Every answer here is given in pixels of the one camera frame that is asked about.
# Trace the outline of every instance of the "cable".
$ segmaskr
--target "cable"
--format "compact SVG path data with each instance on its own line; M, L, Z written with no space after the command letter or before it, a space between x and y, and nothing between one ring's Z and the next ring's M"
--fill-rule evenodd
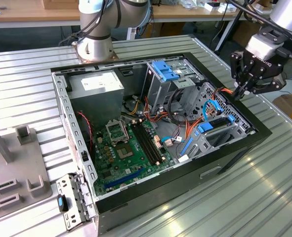
M204 116L205 121L208 120L207 113L206 113L206 107L208 103L211 103L215 107L215 109L217 109L217 105L213 100L207 100L203 105L203 116Z
M288 91L280 90L280 92L284 92L284 93L287 93L287 94L291 95L291 93L288 92Z
M151 117L149 116L150 111L149 111L149 107L148 107L148 98L147 96L145 96L145 108L144 108L144 116L151 122L158 122L159 120L161 120L164 117L167 117L167 112L161 112L161 113L157 113L156 116Z
M153 13L153 7L150 7L150 18L152 18L152 21L153 21L153 25L151 28L151 34L150 34L150 37L152 37L152 34L154 32L154 28L155 28L155 18L154 18L154 13Z
M91 153L91 152L92 152L92 146L93 146L93 136L92 136L92 130L91 130L90 122L89 122L89 120L85 117L84 114L82 114L82 113L80 113L80 112L77 112L77 114L81 115L81 116L85 119L85 121L86 121L86 123L87 123L87 125L88 125L88 130L89 130L89 133L90 133L90 153Z
M225 22L223 22L223 20L224 20L227 8L228 8L228 3L226 2L226 8L225 8L224 14L223 14L223 16L221 17L221 20L220 20L220 22L222 22L222 26L221 26L220 30L218 31L218 33L216 35L214 35L213 39L210 41L209 48L211 47L211 43L216 39L216 37L219 35L219 33L222 31L222 29L223 29L223 27L225 25Z
M138 109L138 104L139 104L139 100L136 101L136 105L135 105L135 108L132 112L129 113L129 115L133 115L137 112L137 109Z
M166 141L166 140L168 140L168 139L171 139L171 140L173 140L173 141L178 141L178 140L176 140L176 139L173 138L173 137L164 137L163 139L161 139L161 141L164 142L164 141Z
M245 8L244 6L240 5L239 3L237 3L235 0L229 0L229 2L231 4L233 4L235 7L239 8L241 11L246 12L247 14L249 14L250 16L254 17L255 19L269 25L270 27L272 27L273 30L276 30L278 32L280 32L281 34L283 34L284 36L286 36L289 40L292 41L292 34L290 32L288 32L287 30L283 29L281 26L277 25L276 23L260 16L259 14Z
M137 33L137 35L136 36L140 36L140 32L142 31L142 26L141 27L138 27L137 29L136 29L136 33Z

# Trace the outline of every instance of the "aluminum table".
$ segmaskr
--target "aluminum table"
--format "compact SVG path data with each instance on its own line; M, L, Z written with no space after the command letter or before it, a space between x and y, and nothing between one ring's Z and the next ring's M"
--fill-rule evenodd
M191 52L228 88L229 67L188 36L119 41L122 58ZM2 236L95 236L92 225L66 233L55 181L74 172L59 118L51 67L78 64L72 47L0 53L0 134L29 124L36 129L53 195L0 219ZM262 96L242 102L273 134L232 169L106 237L292 236L292 121Z

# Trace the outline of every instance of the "green motherboard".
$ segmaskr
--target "green motherboard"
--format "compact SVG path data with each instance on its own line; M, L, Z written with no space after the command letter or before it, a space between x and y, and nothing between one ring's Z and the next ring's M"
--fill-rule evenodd
M135 126L131 123L125 124L128 134L128 141L119 142L112 145L112 141L107 129L102 129L94 135L95 140L95 170L98 179L94 183L94 189L97 196L104 195L112 190L124 188L126 185L139 179L147 177L158 171L164 170L174 165L170 154L164 148L155 148L154 153L164 159L161 162L154 163L151 160L149 151L145 152L144 140L148 147L154 147L154 136L156 135L149 121L143 121L138 129L142 131L136 134ZM148 138L141 137L140 133L145 133Z

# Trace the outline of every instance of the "wire bundle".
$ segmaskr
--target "wire bundle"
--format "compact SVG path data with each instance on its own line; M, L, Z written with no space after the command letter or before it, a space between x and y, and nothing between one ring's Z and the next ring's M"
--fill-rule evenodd
M128 113L128 115L134 115L137 112L139 103L140 103L140 100L137 100L134 110L132 112Z
M84 114L82 114L81 112L77 112L77 114L81 115L86 123L87 123L87 126L88 126L88 130L89 130L89 133L90 133L90 152L92 152L92 146L93 146L93 135L92 135L92 129L91 129L91 125L90 125L90 122L89 120L86 118L86 116Z
M146 117L149 121L151 121L151 122L158 122L158 121L160 121L162 118L167 117L167 112L157 113L156 116L154 116L154 117L150 116L149 102L148 102L148 98L145 96L144 115L145 115L145 117Z

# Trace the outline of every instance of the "motherboard chip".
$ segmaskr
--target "motherboard chip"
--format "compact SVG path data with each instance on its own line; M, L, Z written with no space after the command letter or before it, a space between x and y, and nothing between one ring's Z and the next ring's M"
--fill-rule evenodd
M112 176L112 173L108 170L108 171L103 172L102 175L103 175L103 178L107 178L107 177Z
M124 143L116 146L116 151L120 157L120 159L124 159L126 157L130 157L134 155L129 143Z

